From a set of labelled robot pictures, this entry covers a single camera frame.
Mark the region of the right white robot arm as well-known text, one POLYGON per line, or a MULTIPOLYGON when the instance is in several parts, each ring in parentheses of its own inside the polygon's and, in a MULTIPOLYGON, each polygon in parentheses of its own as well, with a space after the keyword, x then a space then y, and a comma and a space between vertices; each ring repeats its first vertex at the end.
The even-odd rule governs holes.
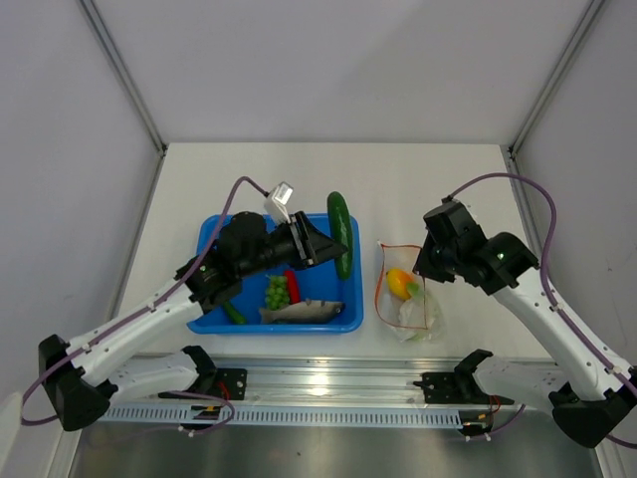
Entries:
POLYGON ((427 236, 413 271, 438 283, 461 277, 514 314, 556 363, 541 372, 476 350, 455 368, 466 401, 496 395, 551 416, 575 443, 594 448, 636 405, 636 369, 602 341, 509 232, 487 237, 466 206, 447 199, 424 216, 427 236))

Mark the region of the clear zip top bag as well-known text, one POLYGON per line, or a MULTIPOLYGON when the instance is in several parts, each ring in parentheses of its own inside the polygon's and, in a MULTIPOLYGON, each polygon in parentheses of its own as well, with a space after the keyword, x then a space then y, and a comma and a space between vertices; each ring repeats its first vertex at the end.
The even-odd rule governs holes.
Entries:
POLYGON ((374 310, 400 343, 433 342, 442 334, 441 307, 425 280, 412 271, 420 251, 413 244, 377 242, 374 310))

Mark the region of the white cauliflower with leaves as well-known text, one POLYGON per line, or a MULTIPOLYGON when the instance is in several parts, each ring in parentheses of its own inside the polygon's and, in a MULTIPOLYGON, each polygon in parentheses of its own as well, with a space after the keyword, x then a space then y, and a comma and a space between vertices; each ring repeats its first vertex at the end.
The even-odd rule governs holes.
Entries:
POLYGON ((441 332, 442 312, 436 298, 417 283, 406 288, 409 299, 398 310, 396 334, 401 342, 433 341, 441 332))

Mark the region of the yellow orange mango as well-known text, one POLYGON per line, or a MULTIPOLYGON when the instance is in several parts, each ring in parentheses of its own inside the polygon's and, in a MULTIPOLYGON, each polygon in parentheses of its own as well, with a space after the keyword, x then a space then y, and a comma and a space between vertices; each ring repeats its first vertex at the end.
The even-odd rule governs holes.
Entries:
POLYGON ((389 292, 396 298, 407 301, 411 298, 409 288, 414 283, 413 277, 399 268, 391 268, 385 274, 389 292))

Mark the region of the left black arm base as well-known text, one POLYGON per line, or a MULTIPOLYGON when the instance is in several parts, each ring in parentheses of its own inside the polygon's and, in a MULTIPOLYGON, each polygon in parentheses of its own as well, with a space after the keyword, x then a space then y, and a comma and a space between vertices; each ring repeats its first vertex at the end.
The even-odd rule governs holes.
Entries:
POLYGON ((219 368, 213 382, 213 391, 228 401, 245 398, 248 371, 244 368, 219 368))

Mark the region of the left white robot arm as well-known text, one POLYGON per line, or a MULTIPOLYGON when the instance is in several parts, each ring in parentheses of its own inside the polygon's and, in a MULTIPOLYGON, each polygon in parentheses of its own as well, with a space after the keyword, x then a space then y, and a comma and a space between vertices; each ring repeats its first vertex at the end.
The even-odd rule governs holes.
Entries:
POLYGON ((170 328, 229 302, 242 292, 246 278, 283 265, 308 269, 348 250, 314 227, 304 212, 273 230, 254 212, 220 218, 206 248, 139 310, 68 341, 51 335, 40 342, 43 388, 63 429, 77 431, 95 423, 120 400, 165 392, 208 396, 217 367, 199 346, 148 365, 131 358, 170 328))

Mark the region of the dark green cucumber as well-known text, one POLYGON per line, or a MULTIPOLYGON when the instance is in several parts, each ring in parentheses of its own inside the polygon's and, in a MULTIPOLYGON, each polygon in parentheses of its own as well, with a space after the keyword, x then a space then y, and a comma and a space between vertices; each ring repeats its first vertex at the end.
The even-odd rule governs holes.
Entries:
POLYGON ((326 209, 332 239, 346 248, 346 251, 334 260, 338 278, 346 281, 352 273, 353 262, 353 233, 349 210, 344 197, 337 191, 328 195, 326 209))

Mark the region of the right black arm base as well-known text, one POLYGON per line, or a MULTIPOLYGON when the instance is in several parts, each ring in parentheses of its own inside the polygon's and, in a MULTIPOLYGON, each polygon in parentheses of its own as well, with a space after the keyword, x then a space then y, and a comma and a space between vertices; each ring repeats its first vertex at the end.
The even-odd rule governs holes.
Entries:
POLYGON ((506 397, 493 398, 479 389, 470 374, 450 371, 423 372, 412 384, 419 388, 427 404, 454 405, 510 405, 514 402, 506 397))

